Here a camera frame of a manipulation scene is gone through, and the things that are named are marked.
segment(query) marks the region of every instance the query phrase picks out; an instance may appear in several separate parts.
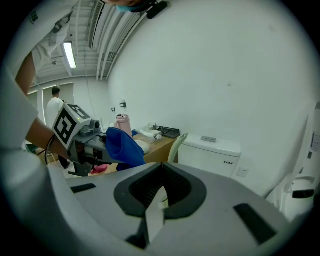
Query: black hair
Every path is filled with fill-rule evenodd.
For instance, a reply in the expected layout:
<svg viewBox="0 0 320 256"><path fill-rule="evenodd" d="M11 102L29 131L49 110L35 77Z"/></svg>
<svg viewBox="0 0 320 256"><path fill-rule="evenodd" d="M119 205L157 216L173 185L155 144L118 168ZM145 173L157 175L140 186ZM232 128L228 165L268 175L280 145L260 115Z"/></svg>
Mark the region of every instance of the black hair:
<svg viewBox="0 0 320 256"><path fill-rule="evenodd" d="M52 88L52 96L57 95L58 93L60 93L60 88L58 86L55 86Z"/></svg>

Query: blue face mask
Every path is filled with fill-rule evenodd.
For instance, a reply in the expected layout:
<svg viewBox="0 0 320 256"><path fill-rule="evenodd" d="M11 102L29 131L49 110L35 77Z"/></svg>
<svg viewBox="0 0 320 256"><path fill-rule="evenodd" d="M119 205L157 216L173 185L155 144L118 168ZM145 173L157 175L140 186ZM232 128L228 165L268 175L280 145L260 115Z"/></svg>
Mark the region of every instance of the blue face mask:
<svg viewBox="0 0 320 256"><path fill-rule="evenodd" d="M138 5L138 6L116 6L117 10L119 12L131 12L131 11L134 11L134 10L137 10L139 8L141 8L142 6L144 6L143 4L142 5Z"/></svg>

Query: pink object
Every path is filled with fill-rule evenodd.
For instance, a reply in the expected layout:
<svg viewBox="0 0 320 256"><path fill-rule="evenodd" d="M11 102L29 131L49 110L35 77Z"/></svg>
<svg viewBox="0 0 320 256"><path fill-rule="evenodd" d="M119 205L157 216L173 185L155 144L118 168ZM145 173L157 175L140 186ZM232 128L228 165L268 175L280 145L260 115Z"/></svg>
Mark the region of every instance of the pink object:
<svg viewBox="0 0 320 256"><path fill-rule="evenodd" d="M118 114L114 127L126 132L130 137L132 137L130 118L127 114Z"/></svg>
<svg viewBox="0 0 320 256"><path fill-rule="evenodd" d="M103 173L107 170L108 165L107 164L103 164L100 166L95 165L93 170L90 172L91 174L100 174Z"/></svg>

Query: toilet tank lid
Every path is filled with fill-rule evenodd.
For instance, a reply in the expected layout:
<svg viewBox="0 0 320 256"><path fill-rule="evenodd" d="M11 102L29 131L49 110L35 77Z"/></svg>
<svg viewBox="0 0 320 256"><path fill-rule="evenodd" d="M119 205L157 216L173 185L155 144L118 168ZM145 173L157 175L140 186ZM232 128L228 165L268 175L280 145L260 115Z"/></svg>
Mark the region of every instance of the toilet tank lid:
<svg viewBox="0 0 320 256"><path fill-rule="evenodd" d="M232 157L241 157L241 147L236 141L217 138L216 142L201 140L200 135L190 134L183 142L184 145L201 150L211 151Z"/></svg>

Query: wooden table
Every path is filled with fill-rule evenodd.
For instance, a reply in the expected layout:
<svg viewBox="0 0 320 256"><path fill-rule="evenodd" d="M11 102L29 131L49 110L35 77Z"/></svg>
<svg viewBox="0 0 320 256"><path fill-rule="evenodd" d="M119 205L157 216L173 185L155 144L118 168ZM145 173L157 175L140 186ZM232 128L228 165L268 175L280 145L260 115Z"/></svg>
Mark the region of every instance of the wooden table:
<svg viewBox="0 0 320 256"><path fill-rule="evenodd" d="M170 150L172 145L177 140L176 138L167 138L162 137L161 140L152 142L152 140L142 134L138 134L133 136L133 139L146 142L150 145L150 152L144 155L144 161L146 164L148 163L158 163L158 162L167 162L170 154ZM176 154L175 163L178 163L178 154ZM112 165L108 165L106 171L97 173L97 174L89 174L89 176L94 175L102 175L102 174L110 174L115 173L117 171L117 163L113 163Z"/></svg>

